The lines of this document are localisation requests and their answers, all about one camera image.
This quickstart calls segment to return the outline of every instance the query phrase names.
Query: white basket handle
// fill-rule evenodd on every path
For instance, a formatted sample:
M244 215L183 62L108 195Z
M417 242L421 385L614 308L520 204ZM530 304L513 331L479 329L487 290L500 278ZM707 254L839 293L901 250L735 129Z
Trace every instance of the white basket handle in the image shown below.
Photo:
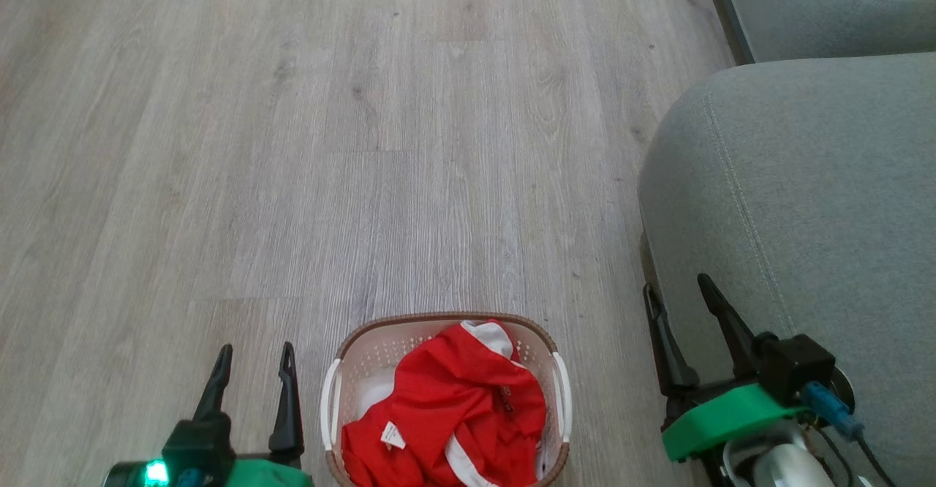
M337 425L332 423L332 413L338 413L337 404L332 404L335 394L332 393L335 381L341 379L340 358L332 361L328 367L328 373L325 373L325 382L322 383L322 397L318 400L318 425L322 429L322 445L325 446L325 452L331 450L331 444L337 436Z
M559 412L562 414L562 442L568 443L572 437L572 384L569 382L569 371L565 369L565 361L558 352L552 353L556 361L556 370L559 373L559 384L562 388L562 404Z

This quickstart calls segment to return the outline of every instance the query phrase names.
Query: clothing tag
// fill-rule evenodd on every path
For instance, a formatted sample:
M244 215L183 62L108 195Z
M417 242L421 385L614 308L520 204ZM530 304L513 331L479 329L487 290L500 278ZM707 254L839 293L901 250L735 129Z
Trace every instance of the clothing tag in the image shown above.
M380 440L385 444L392 445L396 448L406 448L407 443L404 441L404 437L400 436L400 429L393 424L393 421L387 421L387 426L384 427L384 434L380 435Z

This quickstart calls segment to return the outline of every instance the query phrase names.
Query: red fabric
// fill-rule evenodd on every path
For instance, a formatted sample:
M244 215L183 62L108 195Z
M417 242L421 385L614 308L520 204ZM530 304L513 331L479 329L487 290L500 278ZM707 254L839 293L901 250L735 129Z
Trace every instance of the red fabric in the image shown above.
M403 450L381 441L388 421L407 443ZM488 481L527 487L536 483L545 423L546 401L529 370L455 325L404 357L393 393L344 425L341 456L360 487L456 487L462 483L445 459L455 434Z

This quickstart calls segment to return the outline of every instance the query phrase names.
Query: sofa cushion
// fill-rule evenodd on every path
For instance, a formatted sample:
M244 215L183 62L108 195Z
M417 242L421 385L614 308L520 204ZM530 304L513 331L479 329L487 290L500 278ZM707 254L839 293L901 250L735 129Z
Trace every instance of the sofa cushion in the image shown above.
M936 0L731 0L755 61L936 50Z
M936 53L716 74L666 115L639 194L676 340L705 380L731 363L698 273L755 333L806 333L838 357L898 484L936 477Z

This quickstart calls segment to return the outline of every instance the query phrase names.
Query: laundry basket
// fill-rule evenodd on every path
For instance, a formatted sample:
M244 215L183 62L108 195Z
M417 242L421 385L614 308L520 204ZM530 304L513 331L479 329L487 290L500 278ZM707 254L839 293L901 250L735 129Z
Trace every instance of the laundry basket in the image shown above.
M531 320L511 314L411 314L377 320L358 328L341 344L325 374L319 423L328 469L341 487L357 487L344 471L341 427L363 415L361 397L374 395L377 386L374 380L381 374L392 374L406 354L445 328L464 320L489 318L504 325L516 344L521 363L536 376L546 398L546 426L536 456L534 487L552 484L559 477L569 456L572 388L565 363L549 334Z

